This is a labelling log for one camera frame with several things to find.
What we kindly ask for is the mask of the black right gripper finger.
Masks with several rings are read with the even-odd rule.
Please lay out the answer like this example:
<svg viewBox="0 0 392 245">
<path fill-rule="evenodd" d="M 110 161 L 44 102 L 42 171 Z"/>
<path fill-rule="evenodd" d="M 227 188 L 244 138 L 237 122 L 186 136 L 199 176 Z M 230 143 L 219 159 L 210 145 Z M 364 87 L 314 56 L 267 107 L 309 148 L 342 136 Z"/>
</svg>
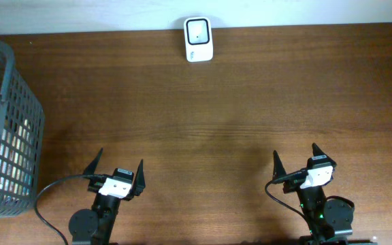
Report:
<svg viewBox="0 0 392 245">
<path fill-rule="evenodd" d="M 332 167 L 336 167 L 337 163 L 331 158 L 329 157 L 327 154 L 325 154 L 316 143 L 312 144 L 312 154 L 313 157 L 312 159 L 312 165 L 313 166 L 326 166 L 326 165 L 330 165 Z"/>
<path fill-rule="evenodd" d="M 273 168 L 272 180 L 277 180 L 285 176 L 287 173 L 276 150 L 273 151 L 273 158 L 274 158 L 274 168 Z"/>
</svg>

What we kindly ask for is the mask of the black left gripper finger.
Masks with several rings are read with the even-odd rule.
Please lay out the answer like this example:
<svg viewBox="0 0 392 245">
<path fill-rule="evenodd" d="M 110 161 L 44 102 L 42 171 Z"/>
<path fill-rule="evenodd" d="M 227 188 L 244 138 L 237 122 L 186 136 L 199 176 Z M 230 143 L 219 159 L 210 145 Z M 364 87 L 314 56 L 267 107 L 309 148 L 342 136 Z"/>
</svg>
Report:
<svg viewBox="0 0 392 245">
<path fill-rule="evenodd" d="M 146 188 L 146 181 L 144 177 L 144 160 L 142 159 L 140 161 L 140 164 L 138 165 L 135 179 L 133 182 L 133 188 L 132 188 L 133 195 L 140 196 L 145 188 Z"/>
<path fill-rule="evenodd" d="M 95 170 L 98 166 L 98 163 L 100 162 L 102 154 L 103 154 L 103 148 L 100 149 L 100 151 L 97 153 L 96 157 L 84 169 L 84 171 L 83 171 L 84 175 L 93 175 L 95 173 Z"/>
</svg>

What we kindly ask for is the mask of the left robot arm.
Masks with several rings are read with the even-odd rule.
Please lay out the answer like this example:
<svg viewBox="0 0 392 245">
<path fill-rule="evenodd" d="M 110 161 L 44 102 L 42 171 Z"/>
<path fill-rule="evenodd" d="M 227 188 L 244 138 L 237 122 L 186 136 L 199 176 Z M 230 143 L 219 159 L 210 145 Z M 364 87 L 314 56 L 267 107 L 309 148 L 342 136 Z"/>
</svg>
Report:
<svg viewBox="0 0 392 245">
<path fill-rule="evenodd" d="M 95 194 L 95 199 L 91 208 L 77 211 L 69 221 L 73 244 L 108 244 L 120 203 L 131 201 L 146 188 L 143 161 L 136 172 L 116 168 L 111 175 L 97 175 L 102 153 L 100 150 L 83 171 L 89 179 L 88 191 Z"/>
</svg>

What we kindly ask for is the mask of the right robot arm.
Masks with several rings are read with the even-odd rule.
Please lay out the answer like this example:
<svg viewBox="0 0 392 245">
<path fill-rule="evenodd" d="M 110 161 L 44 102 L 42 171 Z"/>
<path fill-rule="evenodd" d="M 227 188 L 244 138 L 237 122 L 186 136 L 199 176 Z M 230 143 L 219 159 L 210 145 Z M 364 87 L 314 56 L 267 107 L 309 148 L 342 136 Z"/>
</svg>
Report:
<svg viewBox="0 0 392 245">
<path fill-rule="evenodd" d="M 310 234 L 299 238 L 300 244 L 348 244 L 347 237 L 353 233 L 354 203 L 340 196 L 326 196 L 323 187 L 333 180 L 337 163 L 315 143 L 305 168 L 286 173 L 276 151 L 273 177 L 265 185 L 265 192 L 274 201 L 299 214 L 306 222 Z M 297 193 L 300 209 L 297 210 L 268 191 L 271 184 L 282 184 L 283 193 Z"/>
</svg>

